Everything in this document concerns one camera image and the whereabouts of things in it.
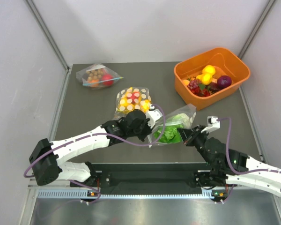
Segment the fake green lettuce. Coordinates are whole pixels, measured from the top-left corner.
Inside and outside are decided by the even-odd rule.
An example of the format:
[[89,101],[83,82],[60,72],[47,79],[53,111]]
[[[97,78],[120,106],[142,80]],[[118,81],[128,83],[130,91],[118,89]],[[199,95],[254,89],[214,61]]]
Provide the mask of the fake green lettuce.
[[192,126],[193,116],[180,113],[166,120],[165,130],[156,145],[174,144],[182,141],[178,128],[189,129]]

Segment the polka dot bag with vegetables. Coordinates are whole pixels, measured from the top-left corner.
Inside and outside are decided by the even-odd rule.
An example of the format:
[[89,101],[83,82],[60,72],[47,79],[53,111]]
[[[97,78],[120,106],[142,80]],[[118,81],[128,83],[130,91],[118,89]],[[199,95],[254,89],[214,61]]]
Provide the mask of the polka dot bag with vegetables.
[[147,111],[149,126],[152,128],[148,135],[149,147],[164,146],[182,142],[178,128],[190,129],[196,116],[196,107],[185,105],[163,117],[159,109]]

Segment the polka dot bag with fruit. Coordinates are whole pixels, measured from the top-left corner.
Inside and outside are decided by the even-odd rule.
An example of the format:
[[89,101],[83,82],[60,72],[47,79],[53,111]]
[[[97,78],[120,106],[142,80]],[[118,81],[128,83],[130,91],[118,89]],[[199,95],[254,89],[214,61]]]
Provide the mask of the polka dot bag with fruit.
[[151,102],[148,88],[129,87],[123,89],[116,96],[114,119],[124,117],[135,109],[146,113],[150,109]]

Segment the fake red onion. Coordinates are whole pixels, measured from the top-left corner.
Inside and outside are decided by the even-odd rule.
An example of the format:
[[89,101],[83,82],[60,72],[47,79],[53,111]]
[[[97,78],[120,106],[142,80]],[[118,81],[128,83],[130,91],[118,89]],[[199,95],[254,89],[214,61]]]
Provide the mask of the fake red onion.
[[222,75],[217,79],[217,86],[220,89],[225,89],[232,84],[232,79],[227,75]]

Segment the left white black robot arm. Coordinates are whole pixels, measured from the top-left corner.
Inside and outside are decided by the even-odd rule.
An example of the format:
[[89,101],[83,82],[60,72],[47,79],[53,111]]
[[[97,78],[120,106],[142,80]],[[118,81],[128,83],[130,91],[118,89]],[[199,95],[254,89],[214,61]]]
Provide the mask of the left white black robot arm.
[[151,134],[161,113],[159,110],[133,110],[125,117],[110,120],[84,134],[61,141],[40,140],[29,162],[39,186],[55,180],[74,180],[92,186],[97,180],[90,162],[72,163],[70,160],[91,150],[106,148],[137,137],[144,141]]

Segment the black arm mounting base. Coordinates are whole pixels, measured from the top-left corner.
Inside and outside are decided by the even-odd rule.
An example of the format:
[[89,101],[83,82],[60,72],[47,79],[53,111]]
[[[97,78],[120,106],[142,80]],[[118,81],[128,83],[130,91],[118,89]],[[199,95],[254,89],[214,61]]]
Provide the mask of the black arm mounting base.
[[210,170],[206,163],[92,164],[96,175],[83,184],[105,195],[196,194],[225,186]]

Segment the fake red strawberries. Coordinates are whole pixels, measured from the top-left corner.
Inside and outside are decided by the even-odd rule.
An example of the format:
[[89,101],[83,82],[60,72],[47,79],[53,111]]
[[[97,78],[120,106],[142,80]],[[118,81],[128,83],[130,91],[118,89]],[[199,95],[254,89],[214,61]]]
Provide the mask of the fake red strawberries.
[[206,89],[206,88],[201,89],[199,86],[196,88],[193,88],[191,90],[191,92],[198,97],[209,97],[211,95],[211,93],[208,89]]

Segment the fake purple grapes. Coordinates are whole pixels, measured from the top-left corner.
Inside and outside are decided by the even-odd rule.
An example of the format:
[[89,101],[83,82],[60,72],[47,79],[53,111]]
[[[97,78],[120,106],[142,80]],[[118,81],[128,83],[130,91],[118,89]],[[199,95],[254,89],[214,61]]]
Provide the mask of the fake purple grapes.
[[199,84],[201,83],[200,79],[192,79],[189,81],[187,87],[189,90],[196,90],[199,87]]

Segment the small orange fake fruit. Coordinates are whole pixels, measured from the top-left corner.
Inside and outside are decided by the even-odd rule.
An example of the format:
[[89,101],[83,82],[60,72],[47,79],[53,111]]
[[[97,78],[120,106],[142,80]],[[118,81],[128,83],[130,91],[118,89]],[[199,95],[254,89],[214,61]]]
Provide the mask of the small orange fake fruit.
[[190,84],[190,81],[184,79],[184,80],[182,80],[182,83],[183,83],[184,86],[188,86]]

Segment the fake meat slice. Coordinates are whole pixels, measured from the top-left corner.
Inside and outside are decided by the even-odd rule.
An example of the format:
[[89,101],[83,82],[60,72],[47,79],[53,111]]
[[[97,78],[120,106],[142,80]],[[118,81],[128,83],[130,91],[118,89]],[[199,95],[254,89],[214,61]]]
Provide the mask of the fake meat slice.
[[211,83],[209,84],[209,90],[211,92],[218,92],[221,90],[221,88],[217,84],[217,81],[218,81],[217,79],[213,78]]

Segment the yellow fake lemon lower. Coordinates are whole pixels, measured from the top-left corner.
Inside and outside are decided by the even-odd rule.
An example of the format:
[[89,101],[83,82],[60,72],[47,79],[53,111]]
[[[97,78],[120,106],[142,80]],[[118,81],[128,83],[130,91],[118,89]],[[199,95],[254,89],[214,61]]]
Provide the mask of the yellow fake lemon lower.
[[209,85],[211,83],[212,79],[213,79],[213,76],[211,76],[210,74],[202,74],[200,77],[202,84],[205,86]]

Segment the yellow fake lemon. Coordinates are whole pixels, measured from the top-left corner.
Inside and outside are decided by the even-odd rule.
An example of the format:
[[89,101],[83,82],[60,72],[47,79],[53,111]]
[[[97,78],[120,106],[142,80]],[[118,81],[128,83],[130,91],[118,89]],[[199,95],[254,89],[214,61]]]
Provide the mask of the yellow fake lemon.
[[205,86],[209,85],[211,83],[212,79],[213,79],[213,76],[211,76],[210,74],[202,74],[200,77],[202,84]]
[[212,65],[207,65],[202,70],[202,74],[210,74],[211,76],[213,76],[215,73],[216,73],[216,69]]

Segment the yellow fake lemon upper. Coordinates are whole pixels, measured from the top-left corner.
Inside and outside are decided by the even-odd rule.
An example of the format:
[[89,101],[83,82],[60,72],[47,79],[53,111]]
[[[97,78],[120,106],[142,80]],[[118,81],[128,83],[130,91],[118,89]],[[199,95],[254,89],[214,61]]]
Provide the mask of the yellow fake lemon upper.
[[202,70],[202,74],[210,74],[211,76],[213,76],[215,73],[216,73],[216,69],[212,65],[207,65]]

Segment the clear bag with nuts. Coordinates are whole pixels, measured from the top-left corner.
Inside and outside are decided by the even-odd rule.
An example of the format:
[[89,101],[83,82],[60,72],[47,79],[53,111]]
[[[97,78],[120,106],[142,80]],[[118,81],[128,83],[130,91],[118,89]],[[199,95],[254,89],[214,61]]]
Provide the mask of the clear bag with nuts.
[[101,89],[114,85],[123,77],[103,64],[92,64],[78,71],[76,79],[84,87]]

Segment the orange plastic bin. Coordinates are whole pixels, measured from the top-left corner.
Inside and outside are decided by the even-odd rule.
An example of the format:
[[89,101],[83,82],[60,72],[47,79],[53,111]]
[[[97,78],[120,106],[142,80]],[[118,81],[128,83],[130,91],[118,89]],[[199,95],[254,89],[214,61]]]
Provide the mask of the orange plastic bin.
[[251,72],[232,51],[217,47],[178,63],[174,74],[176,92],[201,110],[233,94]]

